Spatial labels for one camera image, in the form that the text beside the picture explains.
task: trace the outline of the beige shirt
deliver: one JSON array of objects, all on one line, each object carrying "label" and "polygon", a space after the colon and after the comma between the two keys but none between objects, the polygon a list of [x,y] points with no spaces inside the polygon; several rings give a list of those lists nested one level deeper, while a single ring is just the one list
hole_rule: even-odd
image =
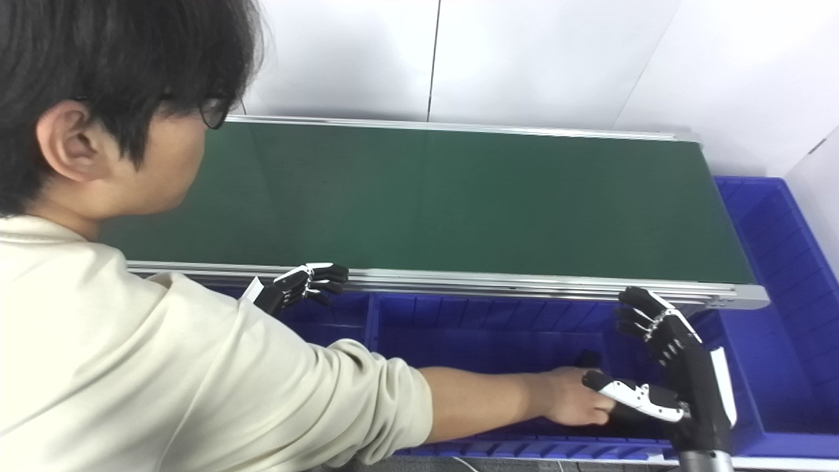
[{"label": "beige shirt", "polygon": [[302,470],[422,443],[422,374],[34,217],[0,218],[0,470]]}]

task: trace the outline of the human hand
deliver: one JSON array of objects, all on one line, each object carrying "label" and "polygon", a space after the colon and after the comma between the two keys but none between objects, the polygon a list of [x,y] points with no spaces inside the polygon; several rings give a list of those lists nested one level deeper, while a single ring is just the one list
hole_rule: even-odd
[{"label": "human hand", "polygon": [[606,424],[615,401],[582,384],[591,369],[560,367],[539,374],[547,386],[545,417],[566,426]]}]

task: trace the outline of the blue plastic bin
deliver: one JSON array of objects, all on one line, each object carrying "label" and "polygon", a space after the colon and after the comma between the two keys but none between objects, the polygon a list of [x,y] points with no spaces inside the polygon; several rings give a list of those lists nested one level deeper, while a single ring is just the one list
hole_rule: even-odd
[{"label": "blue plastic bin", "polygon": [[[718,177],[717,185],[773,305],[706,312],[694,322],[727,348],[739,421],[735,454],[839,459],[839,288],[780,179]],[[241,290],[225,290],[232,296]],[[611,303],[350,293],[333,307],[303,302],[282,320],[304,339],[354,338],[414,366],[487,373],[570,365],[583,349],[603,369],[641,381],[658,369],[636,339],[615,333]],[[667,454],[655,421],[568,428],[526,422],[413,455],[646,459]]]},{"label": "blue plastic bin", "polygon": [[697,320],[727,347],[738,455],[839,459],[839,286],[781,179],[717,185],[772,305]]}]

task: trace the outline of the white wall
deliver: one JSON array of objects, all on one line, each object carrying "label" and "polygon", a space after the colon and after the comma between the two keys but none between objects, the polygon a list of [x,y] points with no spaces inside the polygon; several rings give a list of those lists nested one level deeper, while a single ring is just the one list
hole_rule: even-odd
[{"label": "white wall", "polygon": [[425,121],[437,0],[263,0],[252,115]]},{"label": "white wall", "polygon": [[443,0],[431,121],[609,129],[679,0]]},{"label": "white wall", "polygon": [[839,127],[784,177],[834,274],[839,274]]},{"label": "white wall", "polygon": [[615,128],[689,129],[717,174],[783,176],[839,123],[839,2],[684,0]]}]

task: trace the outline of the robotic hand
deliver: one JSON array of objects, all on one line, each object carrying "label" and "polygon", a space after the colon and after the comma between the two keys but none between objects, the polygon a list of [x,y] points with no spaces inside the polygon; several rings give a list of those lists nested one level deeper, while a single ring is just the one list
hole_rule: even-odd
[{"label": "robotic hand", "polygon": [[324,292],[341,294],[340,284],[347,281],[349,273],[346,267],[329,263],[301,265],[277,277],[268,286],[254,277],[242,298],[274,316],[304,298],[328,306],[331,301]]},{"label": "robotic hand", "polygon": [[673,390],[637,385],[599,371],[583,384],[669,425],[667,435],[687,472],[721,472],[731,465],[731,428],[737,420],[725,351],[708,351],[684,315],[660,296],[629,287],[615,309],[618,331],[641,338]]}]

